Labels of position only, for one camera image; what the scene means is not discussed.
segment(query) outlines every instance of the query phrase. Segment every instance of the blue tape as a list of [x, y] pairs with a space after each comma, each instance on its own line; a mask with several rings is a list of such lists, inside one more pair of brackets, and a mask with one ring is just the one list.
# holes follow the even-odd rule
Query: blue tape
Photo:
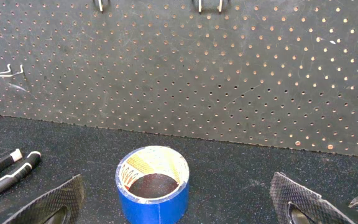
[[139, 198], [134, 197], [124, 186], [120, 184], [119, 174], [123, 161], [126, 161], [126, 159], [133, 155], [133, 153], [142, 149], [144, 148], [132, 151], [125, 158], [123, 158], [116, 171], [116, 185], [124, 215], [127, 220], [133, 224], [175, 223], [185, 214], [187, 208], [189, 192], [188, 180], [182, 182], [179, 189], [173, 194], [161, 199], [144, 198], [144, 200], [139, 200]]

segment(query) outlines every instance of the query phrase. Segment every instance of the black table surface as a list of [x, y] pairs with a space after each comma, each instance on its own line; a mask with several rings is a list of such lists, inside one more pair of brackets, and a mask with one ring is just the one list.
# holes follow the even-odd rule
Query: black table surface
[[132, 150], [152, 145], [177, 150], [189, 164], [188, 209], [180, 223], [277, 223], [269, 195], [276, 171], [335, 203], [358, 196], [358, 157], [0, 116], [0, 157], [16, 148], [42, 153], [37, 168], [0, 194], [0, 212], [81, 174], [86, 196], [78, 223], [125, 223], [116, 166]]

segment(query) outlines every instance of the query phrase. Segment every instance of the tape roll inner core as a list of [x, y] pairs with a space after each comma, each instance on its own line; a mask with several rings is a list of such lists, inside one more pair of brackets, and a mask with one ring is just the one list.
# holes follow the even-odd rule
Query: tape roll inner core
[[148, 146], [122, 162], [119, 181], [135, 198], [160, 200], [178, 191], [188, 181], [188, 175], [187, 162], [178, 152], [169, 147]]

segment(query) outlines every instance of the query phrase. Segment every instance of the perforated metal panel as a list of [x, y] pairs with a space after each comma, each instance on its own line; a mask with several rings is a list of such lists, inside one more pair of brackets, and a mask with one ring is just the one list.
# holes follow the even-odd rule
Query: perforated metal panel
[[357, 1], [0, 1], [0, 114], [358, 155]]

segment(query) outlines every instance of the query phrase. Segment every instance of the roll of masking tape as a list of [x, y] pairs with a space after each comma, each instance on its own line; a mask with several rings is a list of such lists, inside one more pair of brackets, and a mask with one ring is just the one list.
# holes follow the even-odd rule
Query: roll of masking tape
[[132, 151], [119, 163], [116, 185], [131, 223], [175, 223], [187, 208], [189, 167], [185, 158], [163, 146]]

